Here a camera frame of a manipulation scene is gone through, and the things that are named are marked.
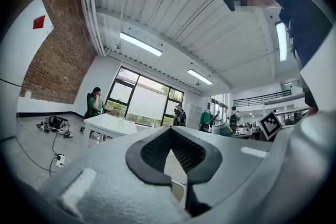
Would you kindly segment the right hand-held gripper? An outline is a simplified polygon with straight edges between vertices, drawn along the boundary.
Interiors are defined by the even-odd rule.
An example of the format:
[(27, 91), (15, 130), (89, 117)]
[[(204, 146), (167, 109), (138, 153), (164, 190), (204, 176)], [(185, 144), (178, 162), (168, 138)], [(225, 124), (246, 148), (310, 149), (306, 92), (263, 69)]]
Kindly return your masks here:
[(267, 141), (282, 129), (282, 124), (273, 111), (261, 118), (258, 124)]

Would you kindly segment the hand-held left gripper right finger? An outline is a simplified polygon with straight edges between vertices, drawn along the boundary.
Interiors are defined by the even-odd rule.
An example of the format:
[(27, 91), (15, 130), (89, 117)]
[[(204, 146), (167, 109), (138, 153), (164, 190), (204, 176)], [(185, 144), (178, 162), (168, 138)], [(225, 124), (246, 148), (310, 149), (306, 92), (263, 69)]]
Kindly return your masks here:
[(187, 175), (185, 208), (196, 217), (240, 187), (269, 153), (271, 142), (172, 128), (172, 152)]

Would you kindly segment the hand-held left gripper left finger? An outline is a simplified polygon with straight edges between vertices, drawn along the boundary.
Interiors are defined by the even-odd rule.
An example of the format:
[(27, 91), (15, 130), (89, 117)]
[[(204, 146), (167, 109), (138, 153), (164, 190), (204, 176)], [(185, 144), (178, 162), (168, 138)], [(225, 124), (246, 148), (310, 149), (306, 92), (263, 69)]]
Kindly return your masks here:
[(114, 138), (85, 150), (41, 187), (66, 223), (184, 223), (190, 215), (169, 186), (139, 180), (125, 155), (157, 128)]

